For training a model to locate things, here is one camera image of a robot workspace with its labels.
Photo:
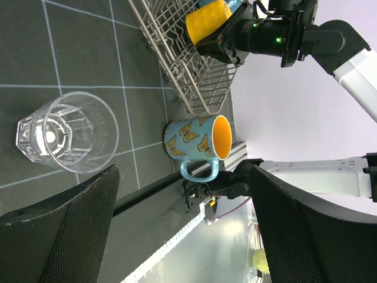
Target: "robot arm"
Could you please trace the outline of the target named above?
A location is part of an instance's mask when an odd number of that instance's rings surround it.
[[[257,7],[267,16],[259,18]],[[377,123],[377,54],[344,21],[314,24],[318,0],[260,0],[241,7],[197,44],[201,55],[240,66],[250,54],[282,58],[291,67],[311,55]]]
[[[377,123],[377,53],[346,22],[308,26],[298,60],[311,55]]]
[[[262,159],[242,161],[233,172],[222,171],[208,183],[215,196],[251,196],[249,172],[259,166],[279,179],[309,193],[337,193],[371,198],[377,202],[377,153],[342,160],[273,162]]]
[[[377,53],[363,50],[333,74],[334,79],[377,123]]]

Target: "metal wire rack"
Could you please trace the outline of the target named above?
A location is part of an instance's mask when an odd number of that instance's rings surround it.
[[[237,67],[200,56],[186,33],[198,0],[128,0],[149,46],[192,116],[219,114]]]

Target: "glass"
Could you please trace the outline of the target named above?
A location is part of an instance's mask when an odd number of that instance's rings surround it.
[[[74,173],[102,169],[118,147],[113,111],[99,97],[76,91],[18,122],[16,145],[31,161]]]

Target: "light blue mug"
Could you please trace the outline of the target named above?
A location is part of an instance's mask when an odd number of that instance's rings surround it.
[[[181,160],[180,171],[185,179],[209,182],[219,174],[220,161],[229,156],[232,130],[222,115],[173,121],[165,130],[164,144],[171,158]],[[190,162],[201,160],[211,165],[209,177],[194,177],[187,171]]]
[[[206,6],[213,1],[214,0],[199,0],[199,7],[201,8],[203,6]],[[234,14],[242,4],[242,0],[225,0],[225,2],[228,4],[228,7],[232,14]]]

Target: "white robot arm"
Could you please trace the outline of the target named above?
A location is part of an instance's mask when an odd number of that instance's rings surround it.
[[[364,49],[333,75],[377,123],[377,53]]]
[[[353,157],[311,162],[262,162],[259,167],[310,193],[339,193],[372,197],[368,160]]]

